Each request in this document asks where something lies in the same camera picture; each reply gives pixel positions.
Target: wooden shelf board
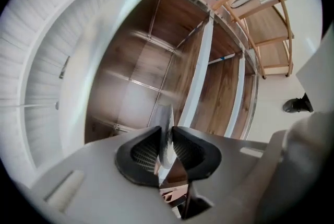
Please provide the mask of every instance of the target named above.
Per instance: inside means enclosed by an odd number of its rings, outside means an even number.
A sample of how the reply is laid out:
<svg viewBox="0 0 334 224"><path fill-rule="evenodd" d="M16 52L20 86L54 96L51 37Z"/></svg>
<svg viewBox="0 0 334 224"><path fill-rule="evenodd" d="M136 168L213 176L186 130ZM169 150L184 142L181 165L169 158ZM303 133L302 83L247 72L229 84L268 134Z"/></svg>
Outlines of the wooden shelf board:
<svg viewBox="0 0 334 224"><path fill-rule="evenodd" d="M259 44L275 38L288 39L288 30L284 19L274 7L269 7L246 18L249 34L254 43Z"/></svg>
<svg viewBox="0 0 334 224"><path fill-rule="evenodd" d="M259 47L259 55L264 68L282 67L289 65L289 59L283 42Z"/></svg>
<svg viewBox="0 0 334 224"><path fill-rule="evenodd" d="M213 25L212 45L209 61L216 60L220 57L238 53L241 49L231 38L231 36L218 24Z"/></svg>
<svg viewBox="0 0 334 224"><path fill-rule="evenodd" d="M280 75L287 74L289 71L289 67L273 67L273 68L265 68L266 75Z"/></svg>
<svg viewBox="0 0 334 224"><path fill-rule="evenodd" d="M246 2L245 4L239 6L238 8L233 8L233 11L240 19L243 19L254 13L259 12L260 10L272 7L277 3L280 3L280 1L270 0L266 3L261 4L261 0L250 0L249 2Z"/></svg>

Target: black plastic part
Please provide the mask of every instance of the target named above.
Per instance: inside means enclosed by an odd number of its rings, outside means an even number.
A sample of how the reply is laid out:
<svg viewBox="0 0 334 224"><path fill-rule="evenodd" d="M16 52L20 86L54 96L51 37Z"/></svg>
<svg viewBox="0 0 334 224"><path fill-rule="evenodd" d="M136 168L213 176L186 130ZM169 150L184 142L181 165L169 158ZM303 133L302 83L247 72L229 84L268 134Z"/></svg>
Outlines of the black plastic part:
<svg viewBox="0 0 334 224"><path fill-rule="evenodd" d="M185 203L187 200L187 197L185 195L182 195L181 197L179 197L178 199L168 203L170 207L175 207L175 206L179 206L183 203Z"/></svg>
<svg viewBox="0 0 334 224"><path fill-rule="evenodd" d="M149 136L137 143L130 152L132 160L145 170L154 174L159 154L159 144L161 138L159 136Z"/></svg>
<svg viewBox="0 0 334 224"><path fill-rule="evenodd" d="M198 162L196 166L188 169L185 167L188 175L188 181L191 182L194 180L208 178L212 175L212 173L214 173L221 162L222 156L220 150L215 145L206 142L205 140L200 139L183 129L180 129L179 127L173 127L173 141L180 141L184 138L199 146L201 149L201 162Z"/></svg>
<svg viewBox="0 0 334 224"><path fill-rule="evenodd" d="M150 136L155 136L159 138L157 140L157 147L159 147L160 133L161 127L156 126L150 131L143 133L142 135L121 145L120 148L117 150L115 164L120 173L132 183L159 188L158 177L137 164L131 157L131 150L134 146L149 138Z"/></svg>
<svg viewBox="0 0 334 224"><path fill-rule="evenodd" d="M182 219L195 217L209 208L211 208L211 206L202 198L191 197L187 206L187 211L185 211L185 214L182 215Z"/></svg>
<svg viewBox="0 0 334 224"><path fill-rule="evenodd" d="M201 145L194 143L185 136L174 136L173 146L186 171L198 166L204 160L205 151Z"/></svg>

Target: white floor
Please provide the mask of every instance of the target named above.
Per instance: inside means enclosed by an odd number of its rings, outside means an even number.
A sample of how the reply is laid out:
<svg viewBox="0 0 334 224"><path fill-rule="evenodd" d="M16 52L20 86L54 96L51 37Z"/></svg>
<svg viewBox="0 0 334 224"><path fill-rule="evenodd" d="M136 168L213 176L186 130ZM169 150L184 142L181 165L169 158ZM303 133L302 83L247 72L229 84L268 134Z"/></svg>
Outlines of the white floor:
<svg viewBox="0 0 334 224"><path fill-rule="evenodd" d="M284 75L271 75L266 80L260 78L258 100L248 140L269 142L274 132L288 129L294 122L310 115L308 112L285 113L282 105L287 100L301 98L304 94L295 74L320 44L321 0L287 0L286 5L295 35L292 40L293 74L289 78Z"/></svg>

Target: white panel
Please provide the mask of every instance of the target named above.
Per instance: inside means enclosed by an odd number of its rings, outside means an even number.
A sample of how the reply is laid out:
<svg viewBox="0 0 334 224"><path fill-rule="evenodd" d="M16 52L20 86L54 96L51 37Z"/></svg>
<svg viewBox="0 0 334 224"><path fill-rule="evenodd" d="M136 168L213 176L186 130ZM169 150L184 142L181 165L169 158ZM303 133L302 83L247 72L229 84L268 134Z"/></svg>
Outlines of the white panel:
<svg viewBox="0 0 334 224"><path fill-rule="evenodd" d="M196 69L178 126L190 127L198 105L200 93L203 88L205 74L208 68L213 34L213 15L210 14L210 16L211 17L208 23L204 27Z"/></svg>
<svg viewBox="0 0 334 224"><path fill-rule="evenodd" d="M0 108L1 160L13 179L29 185L34 179L34 170L18 128L16 108Z"/></svg>
<svg viewBox="0 0 334 224"><path fill-rule="evenodd" d="M61 152L58 111L55 106L25 108L27 140L38 168Z"/></svg>
<svg viewBox="0 0 334 224"><path fill-rule="evenodd" d="M236 119L239 115L242 96L244 92L244 82L245 82L245 57L243 56L239 60L238 84L236 86L234 105L233 105L230 121L226 128L224 137L230 138L232 136L232 132L233 132L233 129L236 123Z"/></svg>
<svg viewBox="0 0 334 224"><path fill-rule="evenodd" d="M0 107L56 102L60 71L84 26L106 1L10 0L0 16ZM62 156L59 152L57 158L49 156L58 145L58 129L52 126L58 120L55 114L37 123L40 116L32 114L32 109L11 109L2 112L1 158L11 176L29 185ZM56 133L43 140L42 135L51 129Z"/></svg>
<svg viewBox="0 0 334 224"><path fill-rule="evenodd" d="M297 73L297 78L305 89L315 112L328 113L334 110L333 41L334 24L332 23L316 53Z"/></svg>

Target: vent grille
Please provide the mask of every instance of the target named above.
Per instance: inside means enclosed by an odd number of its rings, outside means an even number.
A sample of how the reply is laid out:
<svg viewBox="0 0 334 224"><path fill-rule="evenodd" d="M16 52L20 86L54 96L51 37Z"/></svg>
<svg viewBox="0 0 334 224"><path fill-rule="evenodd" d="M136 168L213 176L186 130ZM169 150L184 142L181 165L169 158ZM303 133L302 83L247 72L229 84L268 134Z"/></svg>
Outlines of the vent grille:
<svg viewBox="0 0 334 224"><path fill-rule="evenodd" d="M174 150L185 170L198 166L204 160L204 149L184 136L174 136Z"/></svg>
<svg viewBox="0 0 334 224"><path fill-rule="evenodd" d="M145 170L154 173L158 152L159 136L150 136L131 149L131 158Z"/></svg>

